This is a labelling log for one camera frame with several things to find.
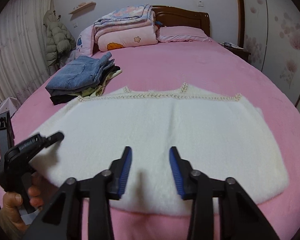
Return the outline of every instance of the screw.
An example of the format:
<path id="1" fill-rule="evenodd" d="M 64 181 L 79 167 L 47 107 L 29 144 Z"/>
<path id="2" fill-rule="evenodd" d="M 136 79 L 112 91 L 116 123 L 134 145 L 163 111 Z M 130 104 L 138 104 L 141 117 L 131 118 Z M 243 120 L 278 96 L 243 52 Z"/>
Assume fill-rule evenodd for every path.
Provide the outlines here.
<path id="1" fill-rule="evenodd" d="M 227 179 L 226 179 L 226 182 L 227 182 L 229 185 L 233 185 L 233 184 L 235 184 L 235 179 L 234 179 L 234 178 L 227 178 Z"/>
<path id="2" fill-rule="evenodd" d="M 111 170 L 104 170 L 104 171 L 101 172 L 101 175 L 105 176 L 105 177 L 108 177 L 108 176 L 111 175 L 111 173 L 112 173 Z"/>
<path id="3" fill-rule="evenodd" d="M 201 171 L 198 171 L 198 170 L 193 170 L 191 171 L 191 175 L 194 176 L 194 177 L 197 177 L 201 174 Z"/>
<path id="4" fill-rule="evenodd" d="M 68 178 L 66 180 L 66 184 L 71 185 L 74 184 L 77 180 L 75 178 Z"/>

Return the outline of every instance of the denim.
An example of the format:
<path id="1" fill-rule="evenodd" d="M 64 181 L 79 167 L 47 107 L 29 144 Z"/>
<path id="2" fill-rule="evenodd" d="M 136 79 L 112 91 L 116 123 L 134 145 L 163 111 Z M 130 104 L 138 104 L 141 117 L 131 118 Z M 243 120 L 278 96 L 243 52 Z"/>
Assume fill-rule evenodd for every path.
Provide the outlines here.
<path id="1" fill-rule="evenodd" d="M 100 59 L 80 56 L 61 68 L 49 81 L 46 90 L 51 96 L 81 92 L 90 87 L 97 87 L 103 71 L 114 65 L 110 52 Z"/>

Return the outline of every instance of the pink pillow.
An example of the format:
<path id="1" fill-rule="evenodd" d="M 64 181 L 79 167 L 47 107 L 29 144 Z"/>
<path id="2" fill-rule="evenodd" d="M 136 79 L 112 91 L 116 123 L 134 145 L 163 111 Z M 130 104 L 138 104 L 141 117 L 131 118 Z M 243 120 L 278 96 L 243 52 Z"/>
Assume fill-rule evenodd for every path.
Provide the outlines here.
<path id="1" fill-rule="evenodd" d="M 93 25 L 85 28 L 79 35 L 77 47 L 75 49 L 75 58 L 79 56 L 92 57 L 94 45 L 94 28 Z"/>
<path id="2" fill-rule="evenodd" d="M 157 32 L 157 40 L 170 41 L 211 41 L 203 30 L 188 26 L 162 27 Z"/>

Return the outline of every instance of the floral blanket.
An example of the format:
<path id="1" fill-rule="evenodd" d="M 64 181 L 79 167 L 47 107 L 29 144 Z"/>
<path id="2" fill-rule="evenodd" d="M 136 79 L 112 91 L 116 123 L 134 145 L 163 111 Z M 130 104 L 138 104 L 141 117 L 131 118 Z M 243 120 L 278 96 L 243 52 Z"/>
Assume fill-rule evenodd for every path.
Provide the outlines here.
<path id="1" fill-rule="evenodd" d="M 151 11 L 152 5 L 150 4 L 128 6 L 101 17 L 94 23 L 94 28 L 98 31 L 108 26 L 147 21 L 151 18 Z"/>

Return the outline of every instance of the braided trim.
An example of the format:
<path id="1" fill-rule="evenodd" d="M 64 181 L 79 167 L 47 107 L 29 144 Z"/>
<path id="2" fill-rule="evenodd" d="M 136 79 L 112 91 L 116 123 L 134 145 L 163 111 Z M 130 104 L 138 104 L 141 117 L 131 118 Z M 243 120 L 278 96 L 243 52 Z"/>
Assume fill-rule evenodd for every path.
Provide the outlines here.
<path id="1" fill-rule="evenodd" d="M 123 90 L 124 90 L 125 93 L 130 93 L 131 92 L 131 90 L 127 86 L 125 86 L 123 88 Z"/>
<path id="2" fill-rule="evenodd" d="M 242 95 L 240 93 L 236 94 L 234 97 L 215 97 L 215 96 L 202 96 L 202 95 L 186 95 L 179 93 L 158 93 L 158 92 L 144 92 L 138 94 L 126 94 L 126 95 L 113 95 L 113 96 L 102 96 L 95 98 L 82 98 L 78 97 L 81 102 L 91 101 L 91 100 L 103 100 L 103 99 L 140 99 L 140 98 L 175 98 L 175 99 L 205 99 L 211 101 L 239 101 Z"/>
<path id="3" fill-rule="evenodd" d="M 187 84 L 186 82 L 184 82 L 184 83 L 182 84 L 182 87 L 180 88 L 181 93 L 186 92 L 187 89 L 188 89 L 188 84 Z"/>

